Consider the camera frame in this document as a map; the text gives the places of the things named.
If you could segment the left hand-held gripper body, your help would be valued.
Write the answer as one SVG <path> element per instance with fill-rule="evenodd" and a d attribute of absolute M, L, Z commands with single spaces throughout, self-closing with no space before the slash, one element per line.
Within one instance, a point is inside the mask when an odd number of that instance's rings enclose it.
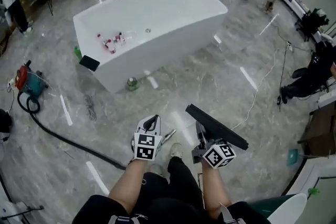
<path fill-rule="evenodd" d="M 136 130 L 134 133 L 134 159 L 147 161 L 155 160 L 162 146 L 162 135 L 156 135 L 156 127 L 153 130 Z"/>

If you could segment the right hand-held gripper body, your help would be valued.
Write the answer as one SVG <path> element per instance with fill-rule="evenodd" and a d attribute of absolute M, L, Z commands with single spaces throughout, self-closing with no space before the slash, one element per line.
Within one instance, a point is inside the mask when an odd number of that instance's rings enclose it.
<path fill-rule="evenodd" d="M 235 157 L 236 153 L 231 145 L 220 140 L 200 143 L 192 150 L 194 164 L 204 160 L 213 169 L 227 166 Z"/>

